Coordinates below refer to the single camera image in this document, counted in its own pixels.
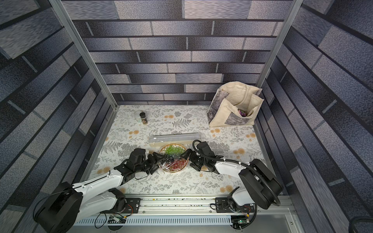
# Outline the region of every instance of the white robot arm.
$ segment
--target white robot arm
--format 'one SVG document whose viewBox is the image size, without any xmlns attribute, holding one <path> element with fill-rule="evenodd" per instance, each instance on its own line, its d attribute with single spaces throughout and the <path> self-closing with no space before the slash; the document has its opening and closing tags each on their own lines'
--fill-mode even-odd
<svg viewBox="0 0 373 233">
<path fill-rule="evenodd" d="M 188 149 L 181 157 L 189 157 L 190 165 L 198 171 L 206 166 L 210 172 L 242 180 L 245 187 L 235 189 L 228 196 L 229 209 L 233 211 L 251 203 L 264 209 L 274 200 L 279 204 L 277 195 L 282 187 L 260 160 L 250 164 L 226 160 L 215 156 L 206 142 L 199 143 L 195 151 Z M 119 213 L 125 210 L 127 203 L 124 194 L 115 187 L 133 179 L 137 172 L 153 174 L 162 159 L 158 153 L 147 156 L 144 149 L 137 148 L 122 164 L 102 176 L 72 185 L 61 183 L 36 212 L 34 220 L 47 232 L 65 233 L 75 222 L 95 213 Z"/>
</svg>

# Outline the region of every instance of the spice jar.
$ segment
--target spice jar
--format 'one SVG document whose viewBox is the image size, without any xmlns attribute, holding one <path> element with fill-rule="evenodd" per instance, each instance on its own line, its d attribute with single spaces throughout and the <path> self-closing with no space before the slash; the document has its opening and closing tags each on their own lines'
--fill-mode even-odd
<svg viewBox="0 0 373 233">
<path fill-rule="evenodd" d="M 140 113 L 141 121 L 144 125 L 148 124 L 148 120 L 146 119 L 145 113 Z"/>
<path fill-rule="evenodd" d="M 134 113 L 135 119 L 136 119 L 136 121 L 137 121 L 138 123 L 141 122 L 140 113 L 142 113 L 142 111 L 136 111 L 136 112 Z"/>
</svg>

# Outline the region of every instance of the table surface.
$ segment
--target table surface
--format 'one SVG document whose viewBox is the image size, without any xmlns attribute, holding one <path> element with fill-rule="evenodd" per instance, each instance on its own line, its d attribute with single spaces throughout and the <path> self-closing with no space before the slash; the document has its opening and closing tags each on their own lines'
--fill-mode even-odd
<svg viewBox="0 0 373 233">
<path fill-rule="evenodd" d="M 238 161 L 250 162 L 254 158 L 265 163 L 252 126 L 228 126 L 209 128 L 206 112 L 208 106 L 139 106 L 122 105 L 99 153 L 90 179 L 95 178 L 129 157 L 135 148 L 158 152 L 148 144 L 150 136 L 200 133 L 216 155 Z M 148 124 L 134 119 L 135 111 L 146 113 Z M 142 178 L 146 173 L 137 173 Z M 189 165 L 182 171 L 167 173 L 158 169 L 153 175 L 132 179 L 118 187 L 123 193 L 135 194 L 228 194 L 240 179 L 209 172 L 198 172 Z"/>
</svg>

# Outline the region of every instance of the ventilation slot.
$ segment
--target ventilation slot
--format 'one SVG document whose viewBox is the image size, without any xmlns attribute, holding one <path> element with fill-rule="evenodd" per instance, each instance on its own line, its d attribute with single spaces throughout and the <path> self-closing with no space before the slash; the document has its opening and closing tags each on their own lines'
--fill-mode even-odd
<svg viewBox="0 0 373 233">
<path fill-rule="evenodd" d="M 84 218 L 75 223 L 75 226 L 93 226 L 102 225 L 106 218 L 96 216 Z M 196 216 L 130 216 L 125 224 L 117 221 L 110 221 L 108 225 L 131 225 L 131 226 L 179 226 L 179 225 L 229 225 L 231 223 L 230 216 L 214 216 L 214 215 L 196 215 Z"/>
</svg>

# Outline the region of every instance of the metal base plate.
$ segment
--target metal base plate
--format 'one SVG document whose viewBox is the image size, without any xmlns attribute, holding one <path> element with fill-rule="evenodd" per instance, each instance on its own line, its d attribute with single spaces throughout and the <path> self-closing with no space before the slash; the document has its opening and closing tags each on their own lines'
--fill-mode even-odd
<svg viewBox="0 0 373 233">
<path fill-rule="evenodd" d="M 216 203 L 216 212 L 217 213 L 234 213 L 232 210 L 228 207 L 228 198 L 215 198 Z M 252 206 L 243 206 L 242 213 L 253 213 L 254 207 Z"/>
<path fill-rule="evenodd" d="M 127 208 L 122 213 L 123 214 L 130 214 L 130 213 L 137 214 L 139 212 L 140 200 L 141 198 L 126 198 L 127 204 L 132 206 L 134 211 L 132 212 L 131 208 L 127 206 Z"/>
</svg>

